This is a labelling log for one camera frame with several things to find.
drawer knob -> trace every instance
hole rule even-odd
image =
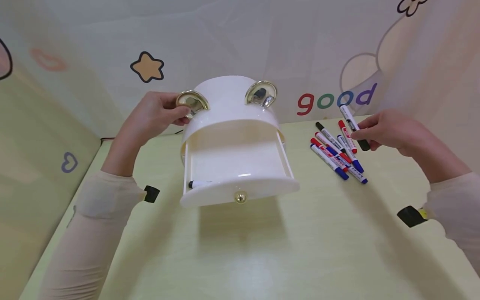
[[[233,199],[238,204],[245,204],[245,202],[247,202],[247,192],[245,191],[236,192],[235,195],[233,196]]]

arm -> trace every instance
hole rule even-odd
[[[87,178],[74,215],[43,278],[40,300],[94,300],[100,295],[132,209],[146,193],[132,177],[140,147],[190,110],[174,106],[175,94],[147,93],[112,143],[100,172]]]
[[[385,110],[359,124],[352,138],[369,140],[411,156],[430,182],[423,208],[445,229],[480,276],[480,177],[421,123],[395,110]]]

black clip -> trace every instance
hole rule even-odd
[[[415,209],[413,206],[407,206],[398,212],[397,217],[399,217],[408,227],[412,228],[428,221],[428,219],[422,215],[421,211]]]
[[[144,191],[147,192],[147,195],[145,196],[144,201],[147,201],[149,203],[154,203],[156,200],[156,197],[160,193],[159,189],[156,189],[153,186],[149,186],[149,185],[145,186]]]

light yellow desk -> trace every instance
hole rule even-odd
[[[323,124],[338,134],[336,122]],[[161,192],[134,209],[100,299],[479,299],[479,279],[438,223],[409,229],[396,217],[406,205],[420,207],[429,188],[411,159],[384,147],[360,151],[369,183],[343,182],[309,148],[314,122],[282,129],[300,191],[242,206],[182,208],[181,137],[151,140],[134,177]],[[72,206],[22,300],[35,298]]]

pink lip print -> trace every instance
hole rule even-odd
[[[60,58],[46,54],[40,49],[30,49],[30,55],[40,67],[47,71],[60,72],[67,69],[67,65]]]
[[[12,56],[7,46],[0,38],[0,80],[7,78],[12,73]]]

